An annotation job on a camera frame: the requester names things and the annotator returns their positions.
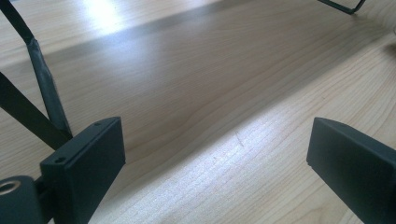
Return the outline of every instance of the black metal rod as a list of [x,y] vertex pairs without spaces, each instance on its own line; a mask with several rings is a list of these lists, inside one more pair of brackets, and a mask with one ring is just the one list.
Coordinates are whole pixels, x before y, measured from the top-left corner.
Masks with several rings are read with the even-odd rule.
[[69,140],[1,72],[0,107],[55,150]]
[[319,0],[319,2],[322,2],[322,3],[326,4],[326,5],[331,6],[331,7],[337,8],[338,10],[341,10],[341,11],[343,11],[346,14],[349,14],[349,15],[352,15],[355,12],[357,12],[359,9],[361,9],[361,6],[363,6],[365,1],[366,0],[360,0],[356,7],[349,8],[349,7],[344,7],[344,6],[342,6],[342,5],[338,4],[338,3],[335,3],[335,2],[330,1],[330,0]]
[[52,78],[49,68],[46,65],[44,56],[41,53],[37,40],[24,22],[21,15],[8,0],[0,1],[0,9],[7,17],[9,22],[26,43],[30,59],[35,70],[38,86],[46,106],[49,120],[69,139],[73,137],[69,124],[67,122],[64,109],[58,92],[56,91],[55,82]]

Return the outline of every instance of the black rectangular piece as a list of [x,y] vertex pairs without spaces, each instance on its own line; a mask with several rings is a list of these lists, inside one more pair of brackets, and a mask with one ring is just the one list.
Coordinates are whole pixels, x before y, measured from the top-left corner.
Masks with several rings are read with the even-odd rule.
[[364,223],[396,223],[396,151],[343,123],[315,118],[306,160]]
[[120,118],[95,122],[40,163],[56,223],[88,223],[125,164]]

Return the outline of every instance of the hole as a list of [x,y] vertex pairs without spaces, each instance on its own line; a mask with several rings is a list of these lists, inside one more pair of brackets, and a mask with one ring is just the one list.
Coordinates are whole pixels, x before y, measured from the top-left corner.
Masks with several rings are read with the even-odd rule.
[[0,184],[0,195],[5,195],[14,191],[14,189],[17,189],[20,186],[20,184],[21,181],[19,180],[10,180],[3,184]]
[[65,161],[65,160],[66,160],[65,157],[60,157],[60,158],[56,159],[55,163],[61,163],[61,162]]

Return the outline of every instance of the plastic part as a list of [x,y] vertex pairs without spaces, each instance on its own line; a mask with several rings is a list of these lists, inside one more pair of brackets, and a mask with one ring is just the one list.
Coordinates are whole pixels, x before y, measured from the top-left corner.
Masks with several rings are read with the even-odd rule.
[[343,123],[315,118],[308,164],[364,223],[396,223],[396,151]]
[[43,223],[32,177],[19,175],[0,181],[0,223]]
[[125,164],[120,118],[103,119],[40,163],[56,223],[88,223]]

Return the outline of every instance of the light wood tabletop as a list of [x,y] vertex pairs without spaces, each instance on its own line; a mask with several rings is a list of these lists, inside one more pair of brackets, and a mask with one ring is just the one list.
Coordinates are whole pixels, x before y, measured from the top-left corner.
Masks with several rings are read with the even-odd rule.
[[[121,116],[126,165],[91,223],[361,223],[305,158],[314,117],[396,148],[396,1],[12,3],[73,134]],[[0,71],[45,114],[3,15],[0,31]],[[52,150],[3,110],[0,130],[0,179],[39,177]]]

